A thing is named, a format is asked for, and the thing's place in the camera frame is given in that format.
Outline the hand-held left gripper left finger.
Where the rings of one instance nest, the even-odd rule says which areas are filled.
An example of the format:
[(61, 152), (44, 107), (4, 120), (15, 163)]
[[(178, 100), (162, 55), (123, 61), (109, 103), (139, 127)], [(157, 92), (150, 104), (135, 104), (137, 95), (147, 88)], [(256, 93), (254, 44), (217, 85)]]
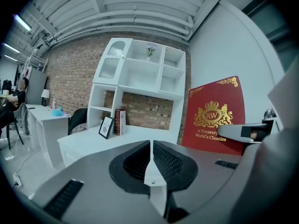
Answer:
[(148, 140), (80, 158), (50, 178), (32, 202), (62, 224), (168, 224), (144, 183)]

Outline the white power strip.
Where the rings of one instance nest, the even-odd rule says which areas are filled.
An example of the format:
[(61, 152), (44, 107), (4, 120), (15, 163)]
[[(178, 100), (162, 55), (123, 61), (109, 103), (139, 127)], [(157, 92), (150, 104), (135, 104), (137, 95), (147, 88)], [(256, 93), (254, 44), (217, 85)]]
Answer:
[(18, 176), (17, 173), (14, 173), (13, 174), (13, 185), (14, 187), (17, 187), (17, 188), (22, 188), (22, 182), (20, 180), (20, 177)]

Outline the black folding chair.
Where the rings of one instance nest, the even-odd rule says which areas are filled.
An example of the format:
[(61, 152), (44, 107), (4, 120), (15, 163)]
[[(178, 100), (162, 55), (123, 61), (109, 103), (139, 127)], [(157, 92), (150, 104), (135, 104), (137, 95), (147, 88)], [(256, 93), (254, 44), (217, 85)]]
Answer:
[(7, 134), (7, 140), (8, 140), (8, 147), (9, 147), (9, 149), (11, 149), (10, 133), (9, 133), (9, 125), (10, 124), (14, 124), (15, 130), (16, 130), (16, 132), (18, 134), (18, 139), (21, 141), (21, 144), (24, 145), (24, 142), (23, 142), (23, 140), (21, 138), (21, 135), (20, 135), (20, 132), (19, 132), (19, 127), (17, 125), (17, 119), (21, 118), (21, 113), (22, 113), (23, 105), (24, 105), (24, 103), (21, 103), (20, 107), (16, 111), (9, 112), (9, 115), (8, 115), (8, 123), (7, 123), (6, 134)]

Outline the grey metal cabinet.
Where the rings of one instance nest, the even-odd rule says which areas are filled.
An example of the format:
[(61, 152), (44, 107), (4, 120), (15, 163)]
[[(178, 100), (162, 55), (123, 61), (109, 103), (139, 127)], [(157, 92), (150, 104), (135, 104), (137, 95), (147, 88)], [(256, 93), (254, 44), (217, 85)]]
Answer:
[(42, 73), (34, 68), (30, 68), (27, 79), (29, 83), (26, 89), (25, 104), (41, 105), (43, 100), (42, 92), (47, 82), (47, 74)]

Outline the white desk with hutch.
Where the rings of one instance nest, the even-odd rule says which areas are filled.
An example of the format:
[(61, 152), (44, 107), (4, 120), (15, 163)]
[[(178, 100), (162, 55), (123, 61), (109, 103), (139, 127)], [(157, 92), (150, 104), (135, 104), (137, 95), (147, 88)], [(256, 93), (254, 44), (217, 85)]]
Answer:
[[(87, 129), (101, 125), (101, 114), (121, 108), (124, 92), (161, 98), (173, 102), (169, 131), (179, 135), (185, 96), (185, 52), (173, 47), (118, 38), (126, 42), (125, 59), (114, 79), (97, 78), (98, 66), (93, 77), (87, 111)], [(147, 61), (149, 43), (156, 50)]]
[(98, 134), (99, 128), (99, 126), (92, 127), (58, 139), (63, 163), (66, 167), (84, 156), (137, 141), (162, 140), (173, 144), (181, 142), (178, 135), (169, 130), (139, 126), (127, 126), (124, 135), (111, 134), (106, 140)]

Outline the black picture frame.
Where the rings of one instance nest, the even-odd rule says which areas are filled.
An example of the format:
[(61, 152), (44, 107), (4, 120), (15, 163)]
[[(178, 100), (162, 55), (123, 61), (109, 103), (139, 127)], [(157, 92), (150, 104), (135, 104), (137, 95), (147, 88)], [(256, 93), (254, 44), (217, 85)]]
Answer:
[(98, 134), (107, 140), (111, 133), (113, 123), (114, 123), (114, 118), (108, 117), (108, 116), (104, 117), (104, 119), (100, 125)]

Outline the dark red thick book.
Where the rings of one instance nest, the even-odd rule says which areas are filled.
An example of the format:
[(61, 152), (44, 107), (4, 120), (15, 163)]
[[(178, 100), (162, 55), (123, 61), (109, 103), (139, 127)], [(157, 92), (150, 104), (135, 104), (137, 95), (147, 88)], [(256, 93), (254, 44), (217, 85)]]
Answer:
[(122, 109), (115, 110), (115, 134), (120, 135), (120, 120)]

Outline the white table lamp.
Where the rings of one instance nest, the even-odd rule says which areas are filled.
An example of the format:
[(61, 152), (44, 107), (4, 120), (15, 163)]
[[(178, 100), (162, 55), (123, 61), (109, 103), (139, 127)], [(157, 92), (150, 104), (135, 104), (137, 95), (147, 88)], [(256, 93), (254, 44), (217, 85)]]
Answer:
[(46, 106), (47, 105), (47, 100), (50, 98), (50, 91), (47, 90), (47, 89), (44, 89), (42, 94), (41, 94), (41, 97), (42, 97), (42, 105)]

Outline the frosted glass cabinet door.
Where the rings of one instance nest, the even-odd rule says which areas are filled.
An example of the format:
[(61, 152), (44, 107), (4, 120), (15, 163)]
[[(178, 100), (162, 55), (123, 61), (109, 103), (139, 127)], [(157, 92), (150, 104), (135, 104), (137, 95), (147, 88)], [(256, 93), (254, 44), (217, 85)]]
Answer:
[(114, 79), (117, 69), (124, 61), (126, 42), (112, 38), (105, 48), (98, 65), (97, 78)]

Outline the red hardcover book gold emblem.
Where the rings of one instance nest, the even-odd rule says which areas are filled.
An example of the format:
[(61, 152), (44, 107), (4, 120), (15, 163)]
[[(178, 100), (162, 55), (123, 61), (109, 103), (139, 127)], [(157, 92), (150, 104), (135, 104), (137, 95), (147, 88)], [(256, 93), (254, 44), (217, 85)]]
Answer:
[(182, 146), (201, 151), (241, 155), (243, 144), (217, 132), (221, 125), (245, 123), (245, 106), (237, 76), (189, 90)]

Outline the ceiling tube light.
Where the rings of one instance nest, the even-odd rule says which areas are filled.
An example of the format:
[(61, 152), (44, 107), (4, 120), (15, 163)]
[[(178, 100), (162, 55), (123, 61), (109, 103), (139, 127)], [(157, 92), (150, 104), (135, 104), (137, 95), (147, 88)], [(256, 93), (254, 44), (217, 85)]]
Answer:
[(22, 26), (24, 27), (28, 32), (31, 31), (32, 27), (24, 20), (22, 19), (19, 15), (14, 14), (14, 19)]
[(14, 53), (14, 54), (20, 54), (20, 51), (4, 42), (1, 43), (1, 48), (0, 48), (0, 53), (5, 53), (5, 52), (9, 52), (9, 53)]

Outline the white cover book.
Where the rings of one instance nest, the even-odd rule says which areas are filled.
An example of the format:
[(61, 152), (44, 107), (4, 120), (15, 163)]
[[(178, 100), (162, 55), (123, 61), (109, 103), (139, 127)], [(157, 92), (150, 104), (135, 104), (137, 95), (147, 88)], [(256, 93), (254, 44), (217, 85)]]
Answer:
[(127, 125), (126, 125), (126, 111), (121, 110), (120, 111), (120, 136), (124, 135), (127, 131)]

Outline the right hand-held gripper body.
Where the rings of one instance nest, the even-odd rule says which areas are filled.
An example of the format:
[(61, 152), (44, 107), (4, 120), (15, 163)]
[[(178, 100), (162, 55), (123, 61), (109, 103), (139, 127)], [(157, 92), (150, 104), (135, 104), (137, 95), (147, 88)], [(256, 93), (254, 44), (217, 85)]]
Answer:
[(268, 97), (282, 130), (262, 141), (229, 224), (299, 224), (299, 57)]

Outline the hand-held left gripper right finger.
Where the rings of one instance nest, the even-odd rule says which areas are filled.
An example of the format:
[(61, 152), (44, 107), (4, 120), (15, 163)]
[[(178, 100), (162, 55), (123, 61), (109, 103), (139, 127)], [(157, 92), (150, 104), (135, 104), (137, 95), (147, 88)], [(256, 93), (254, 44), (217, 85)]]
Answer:
[(241, 160), (157, 140), (152, 153), (152, 204), (161, 216), (194, 213), (220, 191)]

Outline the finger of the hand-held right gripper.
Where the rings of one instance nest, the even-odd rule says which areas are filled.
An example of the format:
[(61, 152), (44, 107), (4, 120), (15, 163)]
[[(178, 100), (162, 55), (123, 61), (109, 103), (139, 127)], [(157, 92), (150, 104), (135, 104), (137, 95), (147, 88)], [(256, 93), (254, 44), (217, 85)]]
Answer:
[(243, 143), (261, 143), (269, 134), (269, 125), (266, 123), (254, 123), (243, 125), (221, 125), (217, 128), (217, 133), (221, 137)]

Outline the small white side desk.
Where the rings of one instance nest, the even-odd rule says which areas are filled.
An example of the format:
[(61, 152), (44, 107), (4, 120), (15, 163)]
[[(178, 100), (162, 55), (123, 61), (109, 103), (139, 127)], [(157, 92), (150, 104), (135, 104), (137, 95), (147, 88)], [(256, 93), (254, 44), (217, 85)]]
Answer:
[(45, 161), (53, 168), (63, 163), (58, 140), (68, 135), (67, 115), (52, 116), (52, 109), (26, 104), (28, 133), (33, 147), (39, 148)]

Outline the purple flowers white vase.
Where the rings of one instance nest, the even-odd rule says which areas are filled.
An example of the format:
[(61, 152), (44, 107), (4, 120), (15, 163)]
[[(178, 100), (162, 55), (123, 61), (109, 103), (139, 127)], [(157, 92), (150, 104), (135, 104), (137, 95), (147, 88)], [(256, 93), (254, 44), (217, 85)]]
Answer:
[(146, 53), (147, 53), (147, 61), (150, 61), (150, 57), (153, 55), (153, 53), (155, 52), (156, 47), (154, 44), (149, 43), (146, 47)]

